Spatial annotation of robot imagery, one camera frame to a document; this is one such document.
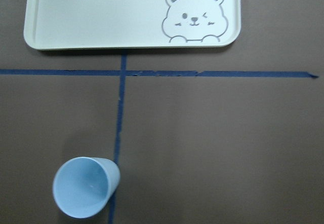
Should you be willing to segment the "light blue plastic cup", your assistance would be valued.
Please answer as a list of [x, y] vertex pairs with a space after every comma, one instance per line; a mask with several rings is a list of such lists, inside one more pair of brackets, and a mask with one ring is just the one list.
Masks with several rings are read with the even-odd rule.
[[119, 182], [120, 170], [112, 160], [77, 157], [58, 169], [52, 192], [62, 212], [73, 218], [88, 218], [106, 206]]

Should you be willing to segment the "cream bear serving tray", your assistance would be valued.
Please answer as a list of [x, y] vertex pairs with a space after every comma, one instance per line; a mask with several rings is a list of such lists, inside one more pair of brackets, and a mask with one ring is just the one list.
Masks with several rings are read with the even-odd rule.
[[224, 47], [240, 0], [27, 0], [24, 39], [37, 50]]

